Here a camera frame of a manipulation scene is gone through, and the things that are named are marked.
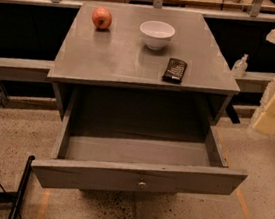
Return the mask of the grey wooden drawer cabinet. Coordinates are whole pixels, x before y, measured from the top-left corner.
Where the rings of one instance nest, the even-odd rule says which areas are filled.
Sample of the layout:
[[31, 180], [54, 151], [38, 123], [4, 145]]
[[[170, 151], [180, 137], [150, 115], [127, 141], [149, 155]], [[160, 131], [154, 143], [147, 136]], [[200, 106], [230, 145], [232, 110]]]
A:
[[[79, 9], [48, 73], [69, 131], [166, 141], [206, 136], [239, 88], [204, 18], [108, 3], [113, 23], [99, 31], [92, 24], [98, 7], [89, 1]], [[140, 26], [149, 20], [175, 28], [161, 50], [143, 43]], [[188, 65], [179, 84], [162, 80], [170, 58]]]

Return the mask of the open grey top drawer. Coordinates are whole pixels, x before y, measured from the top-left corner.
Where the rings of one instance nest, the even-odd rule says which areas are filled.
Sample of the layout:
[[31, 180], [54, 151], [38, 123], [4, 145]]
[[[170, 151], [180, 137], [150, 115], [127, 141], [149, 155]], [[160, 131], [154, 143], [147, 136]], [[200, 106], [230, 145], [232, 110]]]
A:
[[191, 141], [120, 139], [75, 135], [70, 121], [63, 120], [51, 159], [32, 164], [44, 188], [228, 195], [248, 176], [228, 166], [213, 128]]

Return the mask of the clear sanitizer pump bottle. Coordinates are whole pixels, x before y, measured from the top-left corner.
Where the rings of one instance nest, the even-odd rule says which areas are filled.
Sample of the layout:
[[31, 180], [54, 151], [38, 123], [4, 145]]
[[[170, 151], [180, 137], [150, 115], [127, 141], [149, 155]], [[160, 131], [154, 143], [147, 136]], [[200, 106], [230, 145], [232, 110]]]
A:
[[243, 55], [243, 57], [241, 59], [238, 59], [233, 67], [232, 67], [232, 73], [235, 77], [243, 77], [245, 74], [245, 71], [247, 69], [247, 59], [248, 59], [248, 55], [245, 54]]

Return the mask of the white ceramic bowl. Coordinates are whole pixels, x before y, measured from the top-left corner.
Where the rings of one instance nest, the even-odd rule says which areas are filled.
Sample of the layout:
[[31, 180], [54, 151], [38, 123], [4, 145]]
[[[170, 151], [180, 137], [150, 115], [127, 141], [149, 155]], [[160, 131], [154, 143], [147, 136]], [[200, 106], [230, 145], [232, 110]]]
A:
[[166, 22], [146, 21], [140, 25], [143, 43], [152, 50], [161, 50], [166, 47], [176, 34], [175, 28]]

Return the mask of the red apple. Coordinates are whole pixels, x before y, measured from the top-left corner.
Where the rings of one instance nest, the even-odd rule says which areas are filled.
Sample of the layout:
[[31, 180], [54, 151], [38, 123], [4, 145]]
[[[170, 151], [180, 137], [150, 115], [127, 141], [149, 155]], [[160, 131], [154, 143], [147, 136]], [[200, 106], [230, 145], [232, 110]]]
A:
[[97, 8], [93, 11], [92, 21], [97, 30], [107, 30], [112, 24], [112, 15], [106, 8]]

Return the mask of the black metal stand frame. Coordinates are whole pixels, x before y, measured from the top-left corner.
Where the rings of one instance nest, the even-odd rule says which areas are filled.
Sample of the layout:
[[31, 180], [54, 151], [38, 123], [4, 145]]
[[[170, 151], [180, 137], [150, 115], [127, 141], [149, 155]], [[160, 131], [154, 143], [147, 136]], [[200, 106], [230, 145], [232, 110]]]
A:
[[28, 179], [30, 178], [30, 172], [32, 172], [31, 164], [33, 160], [35, 160], [33, 155], [28, 157], [22, 178], [20, 179], [20, 184], [16, 191], [0, 192], [0, 203], [9, 203], [11, 205], [8, 219], [22, 219], [20, 213], [21, 203], [23, 202], [23, 197], [26, 192]]

